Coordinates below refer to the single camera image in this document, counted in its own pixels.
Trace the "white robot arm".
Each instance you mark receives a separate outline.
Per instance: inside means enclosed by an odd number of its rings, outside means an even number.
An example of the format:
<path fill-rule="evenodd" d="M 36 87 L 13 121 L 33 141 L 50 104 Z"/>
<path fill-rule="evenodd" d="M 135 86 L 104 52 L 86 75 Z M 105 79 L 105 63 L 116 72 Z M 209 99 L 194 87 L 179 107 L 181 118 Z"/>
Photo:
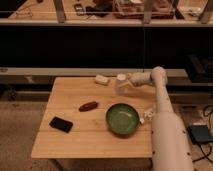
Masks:
<path fill-rule="evenodd" d="M 187 131 L 183 120 L 174 112 L 166 85 L 166 70 L 154 67 L 150 72 L 132 73 L 116 87 L 155 87 L 156 108 L 151 121 L 153 171 L 194 171 Z"/>

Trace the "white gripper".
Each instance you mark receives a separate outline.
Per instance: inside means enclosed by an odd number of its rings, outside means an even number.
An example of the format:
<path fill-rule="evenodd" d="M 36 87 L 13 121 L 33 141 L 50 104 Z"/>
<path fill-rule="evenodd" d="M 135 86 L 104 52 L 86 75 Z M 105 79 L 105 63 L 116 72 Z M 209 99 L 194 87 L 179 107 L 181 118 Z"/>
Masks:
<path fill-rule="evenodd" d="M 130 82 L 124 82 L 124 83 L 120 83 L 116 85 L 116 89 L 117 90 L 125 90 L 127 88 L 131 88 L 131 87 L 139 87 L 143 84 L 143 74 L 140 72 L 137 73 L 133 73 L 133 74 L 125 74 L 126 77 L 129 79 L 130 78 Z"/>

